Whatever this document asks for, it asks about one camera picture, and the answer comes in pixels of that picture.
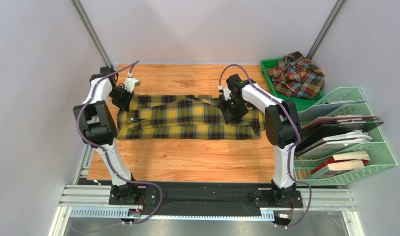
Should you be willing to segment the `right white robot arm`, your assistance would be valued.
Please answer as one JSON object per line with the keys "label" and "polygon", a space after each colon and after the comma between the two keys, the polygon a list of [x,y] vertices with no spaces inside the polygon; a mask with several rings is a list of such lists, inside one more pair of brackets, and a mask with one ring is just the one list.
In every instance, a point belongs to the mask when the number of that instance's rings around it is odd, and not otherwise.
{"label": "right white robot arm", "polygon": [[296,190],[292,179],[292,157],[295,146],[301,141],[301,127],[294,101],[283,101],[264,91],[253,80],[241,80],[235,74],[226,80],[227,85],[218,85],[224,99],[218,106],[226,124],[239,122],[247,114],[250,103],[264,114],[266,136],[274,147],[275,170],[272,190],[279,197],[287,197]]}

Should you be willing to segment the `yellow plaid long sleeve shirt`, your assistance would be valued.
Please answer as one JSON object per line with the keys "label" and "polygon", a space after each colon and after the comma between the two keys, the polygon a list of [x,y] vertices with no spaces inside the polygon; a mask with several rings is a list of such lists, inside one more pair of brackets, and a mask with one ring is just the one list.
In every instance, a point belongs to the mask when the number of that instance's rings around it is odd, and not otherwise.
{"label": "yellow plaid long sleeve shirt", "polygon": [[240,121],[225,123],[218,95],[134,95],[129,110],[119,110],[117,138],[135,139],[260,139],[263,113],[247,104]]}

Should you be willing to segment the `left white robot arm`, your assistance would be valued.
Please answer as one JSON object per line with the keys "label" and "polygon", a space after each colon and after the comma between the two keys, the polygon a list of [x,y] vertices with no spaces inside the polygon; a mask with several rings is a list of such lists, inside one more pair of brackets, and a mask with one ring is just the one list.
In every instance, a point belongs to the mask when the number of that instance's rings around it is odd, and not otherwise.
{"label": "left white robot arm", "polygon": [[108,109],[108,101],[121,111],[128,111],[134,88],[140,84],[131,74],[117,85],[118,73],[105,66],[90,78],[91,89],[83,104],[73,108],[77,130],[84,143],[98,152],[111,175],[111,197],[132,204],[139,194],[131,171],[126,167],[117,147],[117,126]]}

